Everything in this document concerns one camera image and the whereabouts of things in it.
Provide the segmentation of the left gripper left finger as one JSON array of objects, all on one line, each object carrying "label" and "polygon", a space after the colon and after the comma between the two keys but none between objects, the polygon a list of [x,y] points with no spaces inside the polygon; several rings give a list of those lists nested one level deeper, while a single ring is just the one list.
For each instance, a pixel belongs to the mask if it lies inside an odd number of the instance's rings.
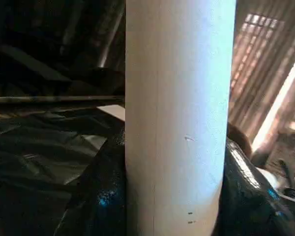
[{"label": "left gripper left finger", "polygon": [[84,170],[55,229],[57,236],[126,235],[124,134],[108,138]]}]

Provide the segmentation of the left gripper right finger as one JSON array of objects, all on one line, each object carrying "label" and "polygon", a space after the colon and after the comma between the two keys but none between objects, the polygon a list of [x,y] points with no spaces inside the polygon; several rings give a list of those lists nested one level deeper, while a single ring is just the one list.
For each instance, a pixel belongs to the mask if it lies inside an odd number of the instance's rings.
[{"label": "left gripper right finger", "polygon": [[295,217],[240,147],[226,140],[217,232],[220,236],[295,236]]}]

